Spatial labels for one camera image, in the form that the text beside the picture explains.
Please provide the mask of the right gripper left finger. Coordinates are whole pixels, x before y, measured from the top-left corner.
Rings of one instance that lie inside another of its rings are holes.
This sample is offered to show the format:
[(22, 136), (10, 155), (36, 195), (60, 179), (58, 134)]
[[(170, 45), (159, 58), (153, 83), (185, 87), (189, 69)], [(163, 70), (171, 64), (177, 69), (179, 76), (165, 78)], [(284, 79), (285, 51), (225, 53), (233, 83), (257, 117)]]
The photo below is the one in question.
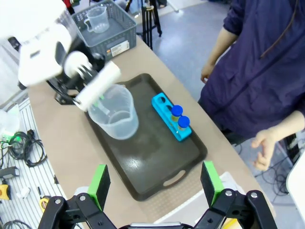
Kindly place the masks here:
[(107, 165), (99, 165), (86, 192), (68, 200), (60, 196), (49, 199), (38, 229), (75, 229), (79, 223), (86, 223), (89, 229), (112, 229), (103, 212), (110, 184)]

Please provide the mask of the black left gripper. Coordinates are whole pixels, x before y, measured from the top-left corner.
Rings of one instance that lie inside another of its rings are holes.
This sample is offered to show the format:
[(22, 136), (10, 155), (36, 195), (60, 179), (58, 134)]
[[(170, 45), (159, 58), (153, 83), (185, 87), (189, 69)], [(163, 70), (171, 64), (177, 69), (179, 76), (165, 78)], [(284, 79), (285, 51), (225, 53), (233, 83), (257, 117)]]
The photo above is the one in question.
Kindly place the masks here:
[[(64, 59), (63, 71), (47, 81), (55, 92), (54, 99), (61, 105), (73, 105), (76, 96), (87, 86), (105, 66), (105, 56), (95, 53), (90, 61), (82, 52), (71, 52)], [(104, 107), (104, 96), (94, 103), (95, 107)]]

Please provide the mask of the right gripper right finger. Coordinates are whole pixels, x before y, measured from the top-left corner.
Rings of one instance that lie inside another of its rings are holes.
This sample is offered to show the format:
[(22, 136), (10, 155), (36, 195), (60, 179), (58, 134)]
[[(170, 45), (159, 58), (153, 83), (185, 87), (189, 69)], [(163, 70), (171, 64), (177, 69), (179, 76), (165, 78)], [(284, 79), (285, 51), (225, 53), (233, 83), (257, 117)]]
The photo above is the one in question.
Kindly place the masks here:
[(200, 181), (209, 208), (194, 229), (221, 229), (227, 219), (236, 219), (242, 229), (278, 229), (261, 191), (224, 188), (211, 161), (203, 161)]

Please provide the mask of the clear plastic measuring beaker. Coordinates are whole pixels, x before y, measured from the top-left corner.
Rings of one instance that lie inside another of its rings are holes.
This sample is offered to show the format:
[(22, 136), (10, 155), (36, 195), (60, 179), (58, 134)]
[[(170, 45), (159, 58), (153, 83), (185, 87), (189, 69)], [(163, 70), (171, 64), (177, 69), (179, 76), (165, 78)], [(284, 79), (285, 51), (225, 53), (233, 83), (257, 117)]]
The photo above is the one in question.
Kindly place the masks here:
[(87, 26), (88, 32), (103, 33), (109, 28), (107, 7), (98, 6), (89, 10), (86, 14), (87, 19), (84, 24)]
[(114, 84), (103, 96), (104, 107), (95, 107), (93, 103), (88, 108), (90, 119), (114, 139), (131, 138), (139, 126), (131, 92), (124, 85)]

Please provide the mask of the blue capped sample tube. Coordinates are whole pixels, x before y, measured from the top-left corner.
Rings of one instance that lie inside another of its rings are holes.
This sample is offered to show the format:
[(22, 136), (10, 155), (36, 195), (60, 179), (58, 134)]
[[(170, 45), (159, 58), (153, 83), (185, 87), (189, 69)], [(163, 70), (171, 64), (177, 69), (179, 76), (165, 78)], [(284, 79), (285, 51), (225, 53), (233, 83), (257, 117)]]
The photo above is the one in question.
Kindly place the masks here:
[(187, 116), (180, 116), (178, 119), (178, 132), (185, 131), (190, 125), (190, 119)]
[(183, 114), (183, 108), (180, 105), (173, 105), (171, 108), (171, 120), (178, 122), (179, 118)]

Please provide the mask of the person's right forearm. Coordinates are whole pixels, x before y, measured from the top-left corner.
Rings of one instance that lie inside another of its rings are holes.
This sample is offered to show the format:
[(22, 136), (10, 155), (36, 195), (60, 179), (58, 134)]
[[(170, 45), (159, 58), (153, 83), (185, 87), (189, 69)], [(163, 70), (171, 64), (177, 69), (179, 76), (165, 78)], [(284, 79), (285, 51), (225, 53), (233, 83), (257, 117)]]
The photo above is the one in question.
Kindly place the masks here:
[(206, 63), (207, 67), (214, 67), (217, 60), (222, 54), (237, 40), (238, 36), (227, 31), (224, 27), (221, 28), (216, 44), (212, 49), (212, 52)]

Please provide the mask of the person's left forearm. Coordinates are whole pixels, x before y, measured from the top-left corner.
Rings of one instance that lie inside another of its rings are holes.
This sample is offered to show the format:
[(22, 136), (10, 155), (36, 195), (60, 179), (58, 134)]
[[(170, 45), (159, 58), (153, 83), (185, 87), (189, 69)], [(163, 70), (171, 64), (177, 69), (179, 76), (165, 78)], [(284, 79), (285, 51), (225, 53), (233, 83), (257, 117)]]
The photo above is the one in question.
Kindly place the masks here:
[(281, 123), (270, 128), (271, 140), (277, 142), (289, 135), (302, 131), (304, 128), (304, 115), (300, 111), (294, 111)]

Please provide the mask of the person's left hand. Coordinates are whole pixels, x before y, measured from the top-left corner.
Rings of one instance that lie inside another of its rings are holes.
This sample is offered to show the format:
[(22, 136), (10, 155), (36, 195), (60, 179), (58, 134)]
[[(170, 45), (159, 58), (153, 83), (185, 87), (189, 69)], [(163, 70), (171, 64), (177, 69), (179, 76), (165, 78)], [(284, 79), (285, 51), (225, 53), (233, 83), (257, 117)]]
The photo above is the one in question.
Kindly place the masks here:
[(261, 146), (262, 151), (258, 152), (257, 159), (254, 161), (255, 168), (261, 171), (266, 171), (269, 168), (277, 141), (278, 138), (275, 127), (257, 133), (251, 146), (252, 148)]

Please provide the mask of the person's right hand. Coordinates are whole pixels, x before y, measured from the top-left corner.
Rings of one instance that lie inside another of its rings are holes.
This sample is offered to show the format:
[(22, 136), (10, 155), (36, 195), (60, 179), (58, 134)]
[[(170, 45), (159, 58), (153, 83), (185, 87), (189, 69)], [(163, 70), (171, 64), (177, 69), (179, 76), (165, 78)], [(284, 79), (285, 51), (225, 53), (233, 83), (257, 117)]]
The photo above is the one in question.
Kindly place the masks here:
[(201, 81), (207, 83), (211, 73), (213, 72), (215, 64), (207, 63), (204, 65), (201, 71)]

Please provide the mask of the blue test tube rack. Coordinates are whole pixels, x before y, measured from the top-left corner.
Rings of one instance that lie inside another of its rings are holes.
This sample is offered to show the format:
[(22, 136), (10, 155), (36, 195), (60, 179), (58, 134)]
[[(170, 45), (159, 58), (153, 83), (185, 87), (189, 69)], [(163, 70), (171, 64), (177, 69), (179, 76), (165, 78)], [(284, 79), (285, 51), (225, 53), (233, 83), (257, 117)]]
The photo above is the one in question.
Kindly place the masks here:
[(189, 135), (192, 133), (190, 125), (187, 128), (187, 130), (180, 131), (177, 133), (178, 122), (173, 122), (171, 120), (171, 108), (172, 108), (173, 104), (170, 102), (170, 100), (166, 97), (166, 95), (164, 93), (159, 93), (156, 96), (154, 96), (151, 99), (151, 104), (152, 104), (153, 108), (155, 109), (155, 111), (160, 116), (160, 118), (169, 128), (171, 133), (174, 135), (174, 137), (179, 142), (181, 142), (189, 137)]

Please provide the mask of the dark brown plastic tray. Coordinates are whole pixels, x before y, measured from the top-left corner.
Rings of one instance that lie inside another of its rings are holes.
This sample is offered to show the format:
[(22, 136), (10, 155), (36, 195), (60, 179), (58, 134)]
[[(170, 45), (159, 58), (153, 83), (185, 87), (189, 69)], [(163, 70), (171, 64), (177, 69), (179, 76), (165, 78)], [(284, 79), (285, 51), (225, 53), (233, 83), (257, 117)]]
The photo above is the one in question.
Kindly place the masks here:
[(97, 139), (118, 172), (130, 195), (144, 201), (166, 189), (164, 182), (180, 171), (189, 173), (207, 155), (207, 148), (196, 132), (179, 142), (151, 104), (162, 92), (147, 73), (123, 83), (131, 92), (139, 118), (139, 127), (127, 140), (108, 136), (91, 119)]

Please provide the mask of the grey plastic basket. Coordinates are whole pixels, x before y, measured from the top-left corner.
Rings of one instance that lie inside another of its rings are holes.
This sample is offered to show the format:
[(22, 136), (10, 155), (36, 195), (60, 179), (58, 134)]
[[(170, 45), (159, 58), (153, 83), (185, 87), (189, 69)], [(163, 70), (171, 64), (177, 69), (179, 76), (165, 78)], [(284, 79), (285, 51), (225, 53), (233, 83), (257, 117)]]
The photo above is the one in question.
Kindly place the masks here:
[[(87, 14), (97, 7), (105, 7), (109, 28), (102, 33), (90, 31)], [(72, 15), (78, 35), (92, 54), (100, 54), (109, 61), (136, 46), (136, 22), (113, 0), (103, 0)]]

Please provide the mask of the white table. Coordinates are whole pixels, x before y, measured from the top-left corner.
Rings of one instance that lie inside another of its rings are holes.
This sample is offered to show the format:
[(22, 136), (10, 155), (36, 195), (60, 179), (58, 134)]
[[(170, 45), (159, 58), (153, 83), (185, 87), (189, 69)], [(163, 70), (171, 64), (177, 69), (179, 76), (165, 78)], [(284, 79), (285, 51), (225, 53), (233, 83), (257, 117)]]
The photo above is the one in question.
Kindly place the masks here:
[(288, 174), (286, 187), (305, 223), (305, 150)]

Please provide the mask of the black tripod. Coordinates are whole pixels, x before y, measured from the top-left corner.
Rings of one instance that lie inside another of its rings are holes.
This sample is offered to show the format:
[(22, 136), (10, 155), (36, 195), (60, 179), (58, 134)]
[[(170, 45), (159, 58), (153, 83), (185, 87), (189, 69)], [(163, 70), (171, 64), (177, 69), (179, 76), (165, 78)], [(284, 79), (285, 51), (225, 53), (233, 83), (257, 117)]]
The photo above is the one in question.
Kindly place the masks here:
[(153, 50), (153, 29), (156, 29), (159, 37), (162, 36), (162, 30), (158, 14), (158, 0), (148, 0), (148, 4), (141, 2), (142, 10), (142, 32), (140, 33), (142, 40)]

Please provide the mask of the black handheld device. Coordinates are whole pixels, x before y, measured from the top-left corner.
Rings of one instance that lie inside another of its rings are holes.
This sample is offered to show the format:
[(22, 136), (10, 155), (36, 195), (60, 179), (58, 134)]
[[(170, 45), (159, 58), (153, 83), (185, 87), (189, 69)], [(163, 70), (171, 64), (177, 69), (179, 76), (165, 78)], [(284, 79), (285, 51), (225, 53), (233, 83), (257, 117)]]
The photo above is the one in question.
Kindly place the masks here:
[(20, 172), (17, 167), (8, 167), (0, 170), (0, 179), (10, 179), (19, 176)]

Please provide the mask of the white plastic bag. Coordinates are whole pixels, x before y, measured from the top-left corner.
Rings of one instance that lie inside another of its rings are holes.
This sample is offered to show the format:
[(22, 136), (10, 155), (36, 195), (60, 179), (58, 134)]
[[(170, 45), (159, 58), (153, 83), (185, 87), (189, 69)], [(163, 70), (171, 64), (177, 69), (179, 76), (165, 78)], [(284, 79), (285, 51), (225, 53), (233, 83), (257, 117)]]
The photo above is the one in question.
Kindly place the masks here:
[(13, 136), (20, 128), (19, 106), (14, 105), (9, 111), (0, 109), (0, 137)]

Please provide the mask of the yellow black tool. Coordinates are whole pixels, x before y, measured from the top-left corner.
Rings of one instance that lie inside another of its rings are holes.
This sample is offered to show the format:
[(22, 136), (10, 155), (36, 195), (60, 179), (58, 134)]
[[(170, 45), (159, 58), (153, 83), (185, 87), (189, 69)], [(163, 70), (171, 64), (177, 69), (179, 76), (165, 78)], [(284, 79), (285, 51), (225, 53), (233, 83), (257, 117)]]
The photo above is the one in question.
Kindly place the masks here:
[(0, 184), (0, 199), (11, 200), (10, 185)]

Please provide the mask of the person in purple jacket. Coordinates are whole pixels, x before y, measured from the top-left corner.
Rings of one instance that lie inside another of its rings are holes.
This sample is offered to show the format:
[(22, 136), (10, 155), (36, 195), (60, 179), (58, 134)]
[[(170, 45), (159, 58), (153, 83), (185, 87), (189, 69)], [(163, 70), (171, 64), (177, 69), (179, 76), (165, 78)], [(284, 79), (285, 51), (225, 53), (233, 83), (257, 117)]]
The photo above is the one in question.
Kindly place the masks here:
[(210, 118), (250, 139), (305, 116), (305, 0), (233, 0), (223, 27), (237, 40), (201, 91)]

